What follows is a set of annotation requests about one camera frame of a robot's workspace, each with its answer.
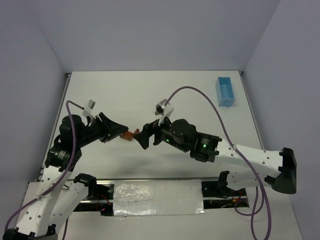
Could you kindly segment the blue plastic box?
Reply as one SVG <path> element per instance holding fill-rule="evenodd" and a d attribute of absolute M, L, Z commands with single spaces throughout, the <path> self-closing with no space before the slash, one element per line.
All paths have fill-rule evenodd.
<path fill-rule="evenodd" d="M 220 107 L 231 107 L 235 101 L 232 82 L 230 77 L 218 77 L 216 84 L 216 95 Z"/>

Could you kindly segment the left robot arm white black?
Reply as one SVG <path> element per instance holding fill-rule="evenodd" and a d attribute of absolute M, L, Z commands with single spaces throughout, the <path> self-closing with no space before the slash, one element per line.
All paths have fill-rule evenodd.
<path fill-rule="evenodd" d="M 56 240 L 77 205 L 93 196 L 97 179 L 85 173 L 76 176 L 69 190 L 61 193 L 82 156 L 81 148 L 96 140 L 109 142 L 128 127 L 103 113 L 88 118 L 88 122 L 84 124 L 76 114 L 62 119 L 59 135 L 47 153 L 36 195 L 23 206 L 26 212 L 16 227 L 5 229 L 4 240 Z"/>

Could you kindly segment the orange arch wood block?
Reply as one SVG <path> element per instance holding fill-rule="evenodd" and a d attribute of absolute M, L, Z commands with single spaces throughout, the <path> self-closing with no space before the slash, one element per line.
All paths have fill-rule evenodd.
<path fill-rule="evenodd" d="M 122 135 L 125 135 L 125 136 L 132 136 L 132 139 L 134 138 L 134 135 L 139 133 L 140 130 L 137 128 L 135 131 L 131 132 L 131 131 L 126 131 L 124 132 Z"/>

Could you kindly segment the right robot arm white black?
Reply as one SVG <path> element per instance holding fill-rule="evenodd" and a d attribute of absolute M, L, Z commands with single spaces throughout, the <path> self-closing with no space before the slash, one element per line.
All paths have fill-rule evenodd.
<path fill-rule="evenodd" d="M 218 188 L 237 191 L 243 188 L 266 186 L 282 194 L 297 192 L 297 161 L 294 151 L 284 147 L 280 151 L 263 150 L 239 144 L 230 144 L 226 139 L 198 132 L 185 119 L 171 122 L 155 120 L 143 126 L 133 138 L 146 150 L 154 137 L 153 145 L 161 142 L 189 153 L 199 162 L 230 164 L 248 168 L 237 172 L 223 170 L 218 177 Z"/>

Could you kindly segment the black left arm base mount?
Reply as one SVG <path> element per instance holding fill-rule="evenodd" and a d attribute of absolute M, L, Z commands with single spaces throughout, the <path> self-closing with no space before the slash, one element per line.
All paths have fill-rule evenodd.
<path fill-rule="evenodd" d="M 74 179 L 70 183 L 65 183 L 62 188 L 63 193 L 72 191 L 77 184 L 84 187 L 84 198 L 79 200 L 74 212 L 99 212 L 101 216 L 112 217 L 113 210 L 113 184 L 98 184 L 95 178 Z"/>

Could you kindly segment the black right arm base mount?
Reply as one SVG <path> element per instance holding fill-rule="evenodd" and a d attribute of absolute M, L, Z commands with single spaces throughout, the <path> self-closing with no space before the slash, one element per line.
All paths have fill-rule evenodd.
<path fill-rule="evenodd" d="M 232 190 L 225 183 L 222 183 L 219 177 L 205 177 L 201 178 L 200 181 L 204 200 L 236 199 L 247 196 L 244 188 Z"/>

